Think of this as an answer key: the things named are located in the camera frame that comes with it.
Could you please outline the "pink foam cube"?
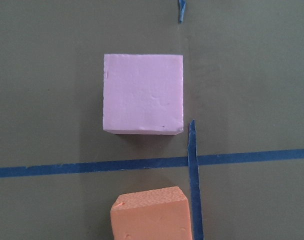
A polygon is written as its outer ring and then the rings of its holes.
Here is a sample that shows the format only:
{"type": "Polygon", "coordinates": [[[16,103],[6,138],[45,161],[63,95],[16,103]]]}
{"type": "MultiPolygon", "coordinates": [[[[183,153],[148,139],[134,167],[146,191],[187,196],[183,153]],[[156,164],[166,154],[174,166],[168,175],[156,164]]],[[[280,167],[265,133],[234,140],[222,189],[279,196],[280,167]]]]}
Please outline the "pink foam cube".
{"type": "Polygon", "coordinates": [[[102,127],[113,134],[182,133],[183,56],[105,54],[102,127]]]}

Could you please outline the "orange foam cube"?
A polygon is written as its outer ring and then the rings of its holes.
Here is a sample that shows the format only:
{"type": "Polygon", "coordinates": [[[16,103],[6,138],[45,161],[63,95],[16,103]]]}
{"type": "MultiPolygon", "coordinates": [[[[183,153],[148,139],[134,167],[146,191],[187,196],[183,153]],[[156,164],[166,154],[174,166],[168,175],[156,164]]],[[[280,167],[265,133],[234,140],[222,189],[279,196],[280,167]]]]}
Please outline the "orange foam cube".
{"type": "Polygon", "coordinates": [[[177,187],[121,194],[110,210],[115,240],[191,240],[189,202],[177,187]]]}

